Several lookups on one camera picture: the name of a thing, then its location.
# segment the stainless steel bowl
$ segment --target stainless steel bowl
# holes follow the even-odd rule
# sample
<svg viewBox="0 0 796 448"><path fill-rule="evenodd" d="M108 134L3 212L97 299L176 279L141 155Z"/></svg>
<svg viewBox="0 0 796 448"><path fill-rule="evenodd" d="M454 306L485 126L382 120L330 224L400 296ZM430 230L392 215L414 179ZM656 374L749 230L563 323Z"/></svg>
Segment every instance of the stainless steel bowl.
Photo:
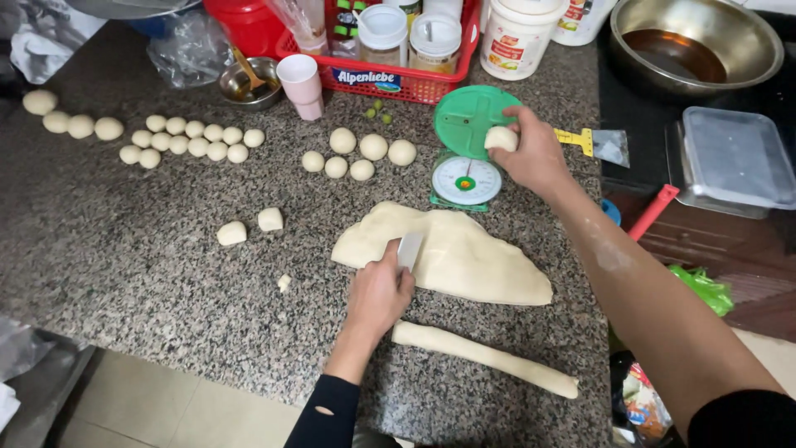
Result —
<svg viewBox="0 0 796 448"><path fill-rule="evenodd" d="M785 54L771 26L732 0L621 0L611 13L611 50L620 69L682 96L759 84Z"/></svg>
<svg viewBox="0 0 796 448"><path fill-rule="evenodd" d="M282 98L282 84L279 83L279 78L276 76L277 62L270 57L258 56L248 57L246 60L252 65L255 75L261 80L271 78L279 85L276 90L263 95L253 100L241 100L238 98L241 86L249 84L249 79L244 70L237 62L227 67L226 70L218 77L218 87L221 90L221 95L228 103L235 105L241 110L246 112L259 112L270 108L278 103Z"/></svg>

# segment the dough piece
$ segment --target dough piece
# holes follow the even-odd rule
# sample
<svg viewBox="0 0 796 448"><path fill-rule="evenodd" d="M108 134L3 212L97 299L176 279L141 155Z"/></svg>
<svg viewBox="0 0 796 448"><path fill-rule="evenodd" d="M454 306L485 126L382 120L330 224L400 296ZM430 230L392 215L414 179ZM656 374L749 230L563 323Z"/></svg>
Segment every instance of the dough piece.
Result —
<svg viewBox="0 0 796 448"><path fill-rule="evenodd" d="M263 232L281 230L284 228L282 214L276 207L269 207L257 214L257 225Z"/></svg>
<svg viewBox="0 0 796 448"><path fill-rule="evenodd" d="M301 156L301 165L310 173L317 173L322 170L326 162L323 155L318 151L307 151Z"/></svg>
<svg viewBox="0 0 796 448"><path fill-rule="evenodd" d="M550 303L550 281L522 251L490 237L461 211L380 202L338 239L332 260L363 268L381 259L389 240L408 232L425 235L412 270L420 288L505 305Z"/></svg>
<svg viewBox="0 0 796 448"><path fill-rule="evenodd" d="M578 379L556 369L481 345L439 328L398 320L392 342L457 356L504 371L568 399L578 398Z"/></svg>
<svg viewBox="0 0 796 448"><path fill-rule="evenodd" d="M47 115L58 105L58 97L49 90L33 90L22 97L22 107L34 115Z"/></svg>
<svg viewBox="0 0 796 448"><path fill-rule="evenodd" d="M230 126L221 133L221 139L223 139L226 144L240 143L240 141L244 139L244 132L239 128Z"/></svg>
<svg viewBox="0 0 796 448"><path fill-rule="evenodd" d="M184 118L181 116L173 116L166 121L166 132L170 133L172 136L179 136L185 132L186 125L187 123Z"/></svg>
<svg viewBox="0 0 796 448"><path fill-rule="evenodd" d="M160 152L152 148L141 151L139 163L147 170L151 170L152 168L156 167L158 163L160 163Z"/></svg>
<svg viewBox="0 0 796 448"><path fill-rule="evenodd" d="M166 129L166 118L162 115L150 115L146 118L146 128L152 132L163 132Z"/></svg>
<svg viewBox="0 0 796 448"><path fill-rule="evenodd" d="M399 167L406 167L415 161L417 157L417 147L408 140L396 140L390 145L387 151L387 158Z"/></svg>
<svg viewBox="0 0 796 448"><path fill-rule="evenodd" d="M152 144L152 132L140 130L133 132L133 144L137 147L149 147Z"/></svg>
<svg viewBox="0 0 796 448"><path fill-rule="evenodd" d="M373 177L376 168L373 167L373 162L370 160L357 160L351 163L351 177L354 180L368 180Z"/></svg>
<svg viewBox="0 0 796 448"><path fill-rule="evenodd" d="M520 136L511 129L503 126L493 126L486 132L484 148L502 147L508 152L515 152L520 144Z"/></svg>
<svg viewBox="0 0 796 448"><path fill-rule="evenodd" d="M207 147L207 157L213 162L220 162L227 157L227 144L224 142L212 142Z"/></svg>
<svg viewBox="0 0 796 448"><path fill-rule="evenodd" d="M209 145L209 141L201 137L197 137L196 139L191 139L188 142L188 152L190 152L194 157L204 157L207 155L207 148Z"/></svg>
<svg viewBox="0 0 796 448"><path fill-rule="evenodd" d="M224 128L218 124L208 124L202 134L209 142L220 142L224 138Z"/></svg>
<svg viewBox="0 0 796 448"><path fill-rule="evenodd" d="M283 274L276 281L277 286L279 286L279 292L280 293L284 293L285 291L287 291L287 286L291 283L292 280L293 280L293 277L291 277L291 276L289 276L287 274Z"/></svg>
<svg viewBox="0 0 796 448"><path fill-rule="evenodd" d="M84 139L94 133L94 119L88 115L75 115L69 119L67 131L76 139Z"/></svg>
<svg viewBox="0 0 796 448"><path fill-rule="evenodd" d="M185 152L188 151L188 137L171 137L171 139L169 139L169 150L174 154L185 154Z"/></svg>
<svg viewBox="0 0 796 448"><path fill-rule="evenodd" d="M197 137L201 137L202 134L205 133L205 124L201 121L189 121L188 124L185 125L185 134L192 139L196 139Z"/></svg>
<svg viewBox="0 0 796 448"><path fill-rule="evenodd" d="M378 134L368 134L360 140L359 151L366 159L381 160L387 155L387 140Z"/></svg>
<svg viewBox="0 0 796 448"><path fill-rule="evenodd" d="M216 238L222 246L229 246L246 241L246 226L240 221L224 224L216 232Z"/></svg>
<svg viewBox="0 0 796 448"><path fill-rule="evenodd" d="M116 140L124 133L124 125L116 118L104 116L97 120L94 125L94 133L97 134L97 138L100 140Z"/></svg>
<svg viewBox="0 0 796 448"><path fill-rule="evenodd" d="M244 134L244 144L248 147L258 147L265 141L265 132L259 129L249 129Z"/></svg>
<svg viewBox="0 0 796 448"><path fill-rule="evenodd" d="M329 146L338 154L348 154L357 147L357 137L346 128L337 128L329 136Z"/></svg>
<svg viewBox="0 0 796 448"><path fill-rule="evenodd" d="M134 144L128 144L119 150L119 158L128 165L138 163L141 160L141 148Z"/></svg>
<svg viewBox="0 0 796 448"><path fill-rule="evenodd" d="M338 155L327 160L323 170L330 178L340 179L345 175L345 172L348 171L348 162Z"/></svg>
<svg viewBox="0 0 796 448"><path fill-rule="evenodd" d="M158 151L169 149L169 143L171 143L171 136L165 132L158 132L152 136L152 147Z"/></svg>
<svg viewBox="0 0 796 448"><path fill-rule="evenodd" d="M227 150L227 159L232 163L242 163L248 159L248 149L240 144L233 144Z"/></svg>
<svg viewBox="0 0 796 448"><path fill-rule="evenodd" d="M41 123L44 124L45 129L53 134L63 134L69 130L69 120L71 118L66 112L52 111L41 119Z"/></svg>

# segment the pink plastic cup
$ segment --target pink plastic cup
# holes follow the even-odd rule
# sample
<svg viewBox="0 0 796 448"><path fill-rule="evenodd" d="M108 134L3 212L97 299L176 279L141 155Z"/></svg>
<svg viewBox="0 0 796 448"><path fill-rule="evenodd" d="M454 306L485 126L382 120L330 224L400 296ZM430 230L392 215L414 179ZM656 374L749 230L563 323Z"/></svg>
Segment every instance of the pink plastic cup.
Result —
<svg viewBox="0 0 796 448"><path fill-rule="evenodd" d="M287 99L296 107L302 120L313 121L323 115L321 77L318 63L306 54L293 54L276 66L276 76L282 82Z"/></svg>

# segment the red handle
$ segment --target red handle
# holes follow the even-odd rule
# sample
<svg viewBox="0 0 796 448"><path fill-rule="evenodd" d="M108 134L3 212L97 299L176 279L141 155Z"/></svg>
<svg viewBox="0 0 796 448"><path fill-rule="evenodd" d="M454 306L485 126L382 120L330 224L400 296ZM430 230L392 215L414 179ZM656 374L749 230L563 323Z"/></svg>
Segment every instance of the red handle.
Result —
<svg viewBox="0 0 796 448"><path fill-rule="evenodd" d="M647 229L652 226L652 223L655 222L658 216L661 215L663 210L666 206L669 205L669 202L672 202L677 193L680 193L680 189L677 187L673 187L668 183L663 186L663 188L657 193L657 196L653 201L647 206L647 209L644 210L644 214L633 224L633 228L627 232L633 241L638 241L639 238L647 231Z"/></svg>

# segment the kitchen scale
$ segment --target kitchen scale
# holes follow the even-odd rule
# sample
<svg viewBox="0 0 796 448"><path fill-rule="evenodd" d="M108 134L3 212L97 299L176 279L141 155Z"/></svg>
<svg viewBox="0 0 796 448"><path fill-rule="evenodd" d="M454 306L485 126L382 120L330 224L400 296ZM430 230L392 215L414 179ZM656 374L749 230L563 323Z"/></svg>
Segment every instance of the kitchen scale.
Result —
<svg viewBox="0 0 796 448"><path fill-rule="evenodd" d="M493 126L516 121L503 109L522 105L514 96L489 85L457 88L434 109L434 130L445 148L431 172L431 203L468 211L488 211L487 203L502 186L501 169L484 148Z"/></svg>

